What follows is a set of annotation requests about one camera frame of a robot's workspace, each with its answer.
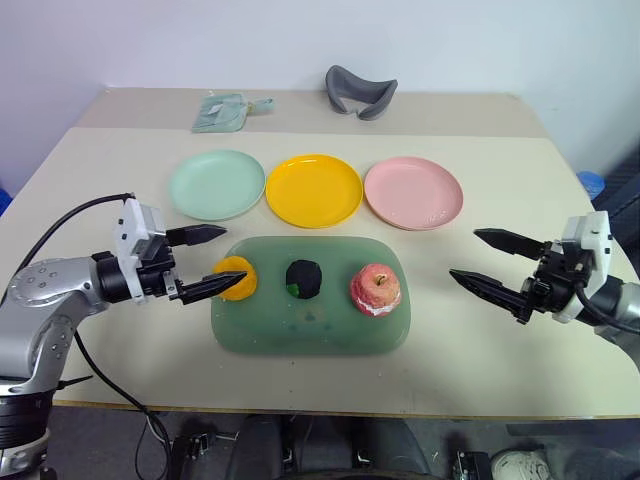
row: yellow plate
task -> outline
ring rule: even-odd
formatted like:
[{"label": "yellow plate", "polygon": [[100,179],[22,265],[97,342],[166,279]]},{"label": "yellow plate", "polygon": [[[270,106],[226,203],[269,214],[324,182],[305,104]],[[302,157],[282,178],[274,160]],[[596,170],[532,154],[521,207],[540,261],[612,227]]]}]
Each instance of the yellow plate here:
[{"label": "yellow plate", "polygon": [[349,164],[329,155],[293,157],[278,165],[267,180],[267,202],[285,222],[324,228],[356,213],[362,180]]}]

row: green tray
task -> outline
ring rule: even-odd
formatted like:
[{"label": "green tray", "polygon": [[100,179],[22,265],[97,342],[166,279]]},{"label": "green tray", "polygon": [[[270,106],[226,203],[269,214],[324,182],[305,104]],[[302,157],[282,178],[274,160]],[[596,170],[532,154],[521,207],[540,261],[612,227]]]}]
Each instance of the green tray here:
[{"label": "green tray", "polygon": [[[214,298],[211,324],[218,342],[248,354],[362,355],[384,353],[404,342],[411,323],[407,281],[385,244],[360,237],[254,237],[227,256],[245,257],[258,274],[258,289],[239,302]],[[320,293],[291,296],[285,272],[291,262],[313,260],[322,269]],[[371,318],[351,303],[349,282],[364,265],[389,265],[402,285],[403,300],[389,315]]]}]

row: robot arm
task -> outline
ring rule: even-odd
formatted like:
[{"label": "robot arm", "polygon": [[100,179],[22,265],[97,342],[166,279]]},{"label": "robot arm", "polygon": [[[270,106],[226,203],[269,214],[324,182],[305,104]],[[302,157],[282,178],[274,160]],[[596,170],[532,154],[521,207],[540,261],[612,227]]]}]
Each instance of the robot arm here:
[{"label": "robot arm", "polygon": [[167,231],[158,210],[129,199],[114,233],[117,256],[45,260],[18,272],[0,306],[0,478],[32,472],[46,458],[52,398],[71,383],[60,377],[79,323],[111,303],[168,295],[187,304],[235,285],[246,272],[184,285],[174,271],[171,247],[225,231],[214,225]]},{"label": "robot arm", "polygon": [[485,275],[450,270],[464,288],[526,324],[534,310],[567,323],[577,319],[618,345],[640,370],[640,285],[609,276],[613,237],[607,212],[569,219],[562,240],[538,242],[501,229],[474,232],[490,246],[539,260],[520,292]]}]

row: plate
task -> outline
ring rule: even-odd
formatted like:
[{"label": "plate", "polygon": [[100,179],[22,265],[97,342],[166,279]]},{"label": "plate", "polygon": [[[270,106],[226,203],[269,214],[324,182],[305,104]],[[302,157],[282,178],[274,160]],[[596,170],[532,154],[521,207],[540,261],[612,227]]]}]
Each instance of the plate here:
[{"label": "plate", "polygon": [[376,214],[406,230],[431,230],[462,209],[462,188],[451,173],[420,157],[393,157],[376,164],[364,182]]},{"label": "plate", "polygon": [[249,210],[264,185],[264,170],[255,158],[236,150],[215,150],[182,162],[171,177],[169,194],[185,215],[217,221]]},{"label": "plate", "polygon": [[267,181],[267,202],[285,222],[324,228],[353,215],[362,203],[360,175],[329,155],[301,155],[278,165]]}]

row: white wall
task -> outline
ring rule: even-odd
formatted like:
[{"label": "white wall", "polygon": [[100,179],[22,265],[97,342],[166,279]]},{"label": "white wall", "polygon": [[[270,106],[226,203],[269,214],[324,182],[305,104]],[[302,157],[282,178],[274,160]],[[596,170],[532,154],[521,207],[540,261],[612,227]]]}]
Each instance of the white wall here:
[{"label": "white wall", "polygon": [[519,94],[604,172],[640,134],[639,32],[638,0],[2,0],[0,182],[16,193],[102,85],[311,89],[334,63]]}]

